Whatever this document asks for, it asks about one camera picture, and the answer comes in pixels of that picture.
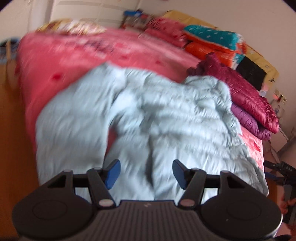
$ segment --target light blue duvet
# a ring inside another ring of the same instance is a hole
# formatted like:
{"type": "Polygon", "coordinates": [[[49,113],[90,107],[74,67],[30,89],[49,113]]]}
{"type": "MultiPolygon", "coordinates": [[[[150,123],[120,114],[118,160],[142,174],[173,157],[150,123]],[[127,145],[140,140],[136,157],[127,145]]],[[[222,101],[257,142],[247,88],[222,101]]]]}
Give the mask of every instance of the light blue duvet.
{"type": "MultiPolygon", "coordinates": [[[[36,123],[40,183],[64,169],[85,173],[121,161],[110,190],[122,199],[176,202],[183,194],[172,172],[179,159],[188,168],[236,174],[268,194],[263,171],[238,136],[225,83],[191,76],[183,84],[155,73],[103,64],[56,95],[36,123]],[[105,156],[108,129],[118,138],[105,156]]],[[[85,198],[87,190],[78,190],[85,198]]],[[[205,190],[203,201],[217,194],[205,190]]]]}

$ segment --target pink bedspread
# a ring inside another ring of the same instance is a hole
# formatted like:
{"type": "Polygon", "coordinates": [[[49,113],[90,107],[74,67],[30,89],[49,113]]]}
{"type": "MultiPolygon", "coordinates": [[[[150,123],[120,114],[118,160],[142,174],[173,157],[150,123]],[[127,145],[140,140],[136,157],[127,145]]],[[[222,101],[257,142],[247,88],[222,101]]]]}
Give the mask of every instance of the pink bedspread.
{"type": "Polygon", "coordinates": [[[246,128],[241,126],[242,129],[242,139],[244,140],[246,146],[249,148],[250,155],[255,159],[258,166],[264,170],[263,167],[263,146],[262,141],[249,132],[246,128]]]}
{"type": "MultiPolygon", "coordinates": [[[[161,40],[119,29],[97,36],[60,36],[29,33],[20,42],[17,70],[25,104],[28,134],[35,145],[35,123],[43,107],[60,91],[90,69],[112,62],[122,67],[147,69],[173,81],[182,82],[186,70],[200,60],[161,40]]],[[[243,130],[251,156],[262,166],[263,155],[252,142],[262,143],[243,130]]],[[[116,135],[110,132],[109,146],[116,135]]]]}

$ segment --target wall socket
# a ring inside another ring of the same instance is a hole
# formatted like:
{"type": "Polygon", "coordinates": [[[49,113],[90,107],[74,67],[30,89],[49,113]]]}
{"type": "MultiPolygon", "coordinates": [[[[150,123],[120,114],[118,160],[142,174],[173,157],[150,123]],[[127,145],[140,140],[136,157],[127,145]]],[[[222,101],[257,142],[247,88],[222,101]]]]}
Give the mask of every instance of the wall socket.
{"type": "Polygon", "coordinates": [[[281,102],[283,104],[285,104],[287,102],[287,98],[278,89],[274,90],[274,94],[276,95],[276,97],[278,99],[281,100],[281,102]]]}

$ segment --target pillow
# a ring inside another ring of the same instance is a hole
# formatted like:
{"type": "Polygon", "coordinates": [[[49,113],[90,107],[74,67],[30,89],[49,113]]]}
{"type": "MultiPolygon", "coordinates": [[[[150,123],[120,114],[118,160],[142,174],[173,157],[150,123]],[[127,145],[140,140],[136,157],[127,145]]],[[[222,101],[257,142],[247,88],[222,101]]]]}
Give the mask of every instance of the pillow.
{"type": "Polygon", "coordinates": [[[189,25],[184,28],[184,32],[189,40],[224,53],[243,54],[247,50],[243,37],[238,33],[221,31],[201,25],[189,25]]]}
{"type": "Polygon", "coordinates": [[[225,64],[230,68],[234,68],[236,66],[237,54],[235,52],[224,53],[195,42],[191,42],[188,45],[186,45],[185,50],[188,53],[194,55],[195,57],[198,57],[200,60],[205,60],[205,57],[208,53],[215,52],[221,63],[225,64]]]}
{"type": "Polygon", "coordinates": [[[144,33],[149,34],[153,37],[162,39],[176,47],[183,48],[187,44],[186,40],[176,40],[173,37],[152,28],[147,28],[144,33]]]}
{"type": "Polygon", "coordinates": [[[170,37],[180,41],[187,40],[187,37],[183,32],[185,26],[185,24],[178,21],[162,17],[154,18],[147,23],[148,28],[158,30],[163,34],[169,35],[170,37]]]}
{"type": "Polygon", "coordinates": [[[279,120],[267,99],[259,96],[257,90],[237,71],[221,64],[215,53],[207,54],[202,68],[203,75],[214,76],[228,85],[233,103],[243,108],[266,129],[278,132],[279,120]]]}
{"type": "Polygon", "coordinates": [[[106,28],[95,22],[86,22],[72,19],[59,19],[44,24],[37,32],[57,33],[63,35],[94,35],[101,34],[106,28]]]}
{"type": "Polygon", "coordinates": [[[240,62],[242,62],[242,60],[244,59],[244,55],[243,54],[239,54],[239,53],[236,53],[235,54],[235,62],[236,62],[236,66],[232,69],[236,69],[237,66],[240,64],[240,62]]]}

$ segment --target screw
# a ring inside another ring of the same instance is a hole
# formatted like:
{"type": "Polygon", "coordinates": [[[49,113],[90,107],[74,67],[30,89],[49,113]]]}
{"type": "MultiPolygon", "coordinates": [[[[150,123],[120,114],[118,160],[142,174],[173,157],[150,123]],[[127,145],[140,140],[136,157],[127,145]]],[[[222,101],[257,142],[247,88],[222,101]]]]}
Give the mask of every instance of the screw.
{"type": "Polygon", "coordinates": [[[114,202],[111,199],[102,199],[99,201],[101,207],[111,207],[114,202]]]}
{"type": "Polygon", "coordinates": [[[183,207],[193,207],[195,205],[195,202],[192,199],[183,199],[180,202],[180,205],[183,207]]]}
{"type": "Polygon", "coordinates": [[[151,205],[152,205],[151,203],[146,203],[146,204],[144,204],[144,207],[149,207],[151,205]]]}

